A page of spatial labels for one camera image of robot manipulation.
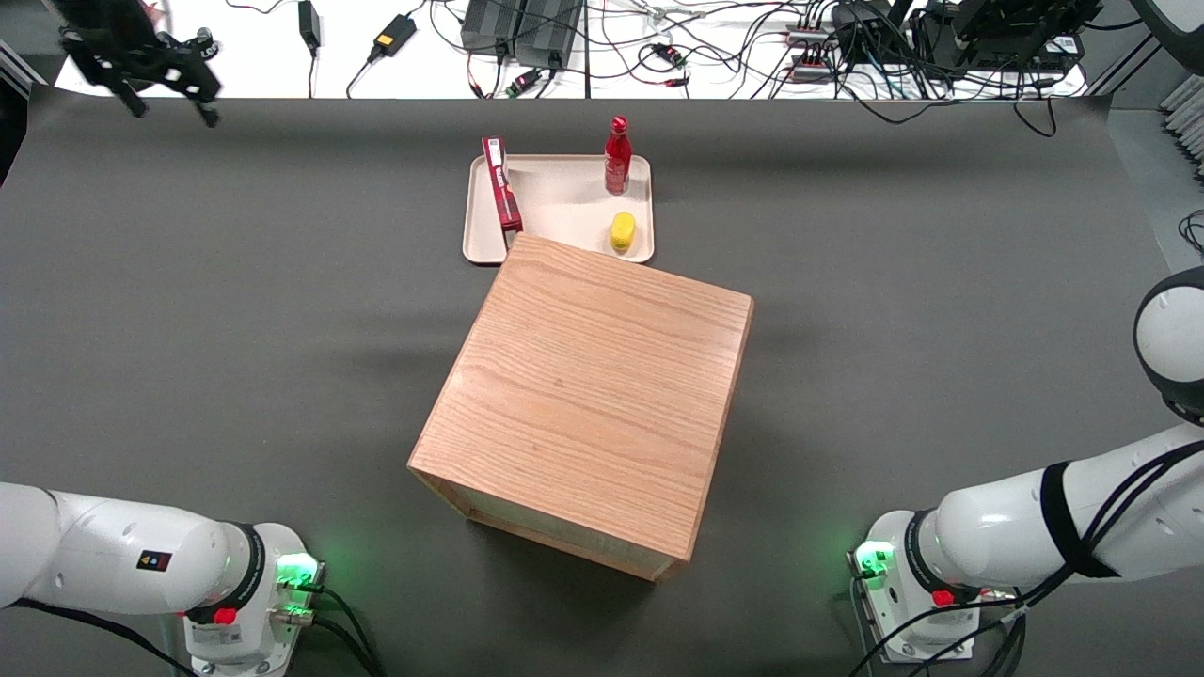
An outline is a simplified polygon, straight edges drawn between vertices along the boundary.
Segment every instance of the wooden box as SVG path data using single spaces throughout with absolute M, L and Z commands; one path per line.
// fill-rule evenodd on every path
M 662 579 L 694 552 L 751 316 L 521 235 L 408 467 L 470 519 Z

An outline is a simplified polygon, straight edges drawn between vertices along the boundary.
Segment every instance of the label sticker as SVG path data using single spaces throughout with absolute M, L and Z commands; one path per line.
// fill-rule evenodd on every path
M 242 642 L 242 628 L 235 625 L 193 625 L 193 643 L 237 644 Z
M 137 567 L 146 571 L 167 571 L 169 564 L 171 564 L 171 553 L 142 551 L 142 554 L 138 555 Z
M 1074 45 L 1074 39 L 1069 35 L 1058 35 L 1054 40 L 1049 41 L 1054 46 L 1055 52 L 1066 52 L 1067 54 L 1078 54 L 1079 48 Z

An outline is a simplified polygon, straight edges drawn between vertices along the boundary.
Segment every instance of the power adapter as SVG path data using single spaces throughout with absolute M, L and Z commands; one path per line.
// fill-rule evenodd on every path
M 414 24 L 414 19 L 397 14 L 372 41 L 368 61 L 376 61 L 380 57 L 393 57 L 415 33 L 418 33 L 418 27 Z
M 313 2 L 309 0 L 301 0 L 297 4 L 297 30 L 301 33 L 301 40 L 305 40 L 305 46 L 309 48 L 309 53 L 317 54 L 318 47 L 321 47 L 321 17 L 318 16 L 318 10 L 313 8 Z

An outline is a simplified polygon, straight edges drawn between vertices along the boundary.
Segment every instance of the yellow object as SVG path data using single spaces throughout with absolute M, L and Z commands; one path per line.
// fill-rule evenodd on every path
M 610 222 L 610 246 L 616 252 L 626 252 L 636 240 L 636 217 L 631 212 L 619 212 Z

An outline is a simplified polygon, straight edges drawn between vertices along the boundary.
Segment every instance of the tray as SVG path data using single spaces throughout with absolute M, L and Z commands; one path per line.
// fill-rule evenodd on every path
M 616 259 L 642 264 L 653 258 L 653 170 L 631 158 L 627 192 L 607 193 L 602 155 L 506 155 L 506 172 L 523 212 L 523 231 Z M 636 217 L 636 240 L 619 253 L 610 248 L 610 222 L 618 212 Z M 474 264 L 506 260 L 506 241 L 497 222 L 489 165 L 484 155 L 468 173 L 468 206 L 464 217 L 464 257 Z

